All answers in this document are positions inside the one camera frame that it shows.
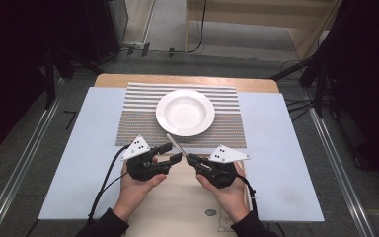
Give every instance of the striped placemat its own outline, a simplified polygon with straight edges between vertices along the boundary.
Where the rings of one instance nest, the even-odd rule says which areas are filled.
[[[222,144],[246,148],[238,94],[234,87],[134,82],[127,86],[115,145],[129,144],[137,135],[142,135],[150,146],[170,142],[166,137],[167,131],[156,120],[156,106],[166,94],[179,89],[202,93],[212,102],[215,110],[214,122],[205,132],[191,137],[175,136],[183,147],[216,148]]]

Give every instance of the black sleeve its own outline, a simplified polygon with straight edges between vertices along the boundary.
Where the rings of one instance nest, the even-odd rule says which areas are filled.
[[[238,237],[277,237],[275,233],[265,229],[253,211],[238,223],[233,224],[232,229]]]
[[[128,228],[128,224],[116,216],[109,208],[96,223],[83,227],[76,237],[119,237]]]

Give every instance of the gray floor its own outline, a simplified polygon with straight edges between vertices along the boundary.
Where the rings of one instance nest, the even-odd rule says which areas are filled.
[[[156,18],[155,12],[153,21],[161,21],[161,19]],[[154,31],[156,29],[154,22],[152,22],[147,39],[152,41],[152,46],[160,48],[162,45],[158,40],[155,40],[156,37],[153,34],[154,32],[159,33],[160,30]],[[278,30],[277,34],[273,36],[278,36],[279,33],[281,33],[281,30]],[[172,35],[171,33],[162,33],[163,37],[158,37],[158,39],[175,40]],[[272,42],[272,39],[262,38],[261,40]],[[293,50],[289,48],[289,40],[287,40],[283,32],[280,35],[278,44],[280,48],[285,48],[288,54],[279,53],[277,50],[272,54],[272,46],[270,46],[266,48],[267,53],[263,52],[255,56],[249,54],[238,54],[236,56],[222,54],[218,56],[216,53],[220,53],[223,50],[207,51],[206,48],[209,46],[207,44],[203,55],[177,54],[169,58],[165,53],[150,52],[148,56],[141,57],[137,51],[130,56],[120,54],[101,65],[101,68],[108,73],[267,78],[289,66],[290,63],[295,63],[284,64],[284,62],[295,58],[295,56],[293,56]],[[304,91],[298,86],[297,82],[300,74],[295,73],[289,76],[290,79],[278,81],[279,90],[285,99],[305,99]],[[86,92],[89,87],[93,86],[95,79],[96,75],[88,69],[76,68],[73,79],[68,82],[66,91],[61,95],[60,104],[38,147],[30,169],[0,225],[0,236],[25,236],[38,218],[45,193],[48,190],[72,130],[72,126],[66,128],[71,120],[71,115],[64,111],[80,111]],[[31,106],[28,113],[14,127],[0,147],[0,193],[4,189],[40,120],[44,104],[45,94]],[[379,236],[379,172],[364,172],[356,168],[353,153],[339,125],[327,111],[325,111],[324,115],[329,133],[367,213],[375,236]],[[295,121],[293,125],[326,221],[322,223],[281,224],[285,235],[359,236],[311,115],[306,114]],[[41,221],[31,236],[74,236],[84,223],[84,221]],[[272,224],[270,229],[280,234],[275,224]]]

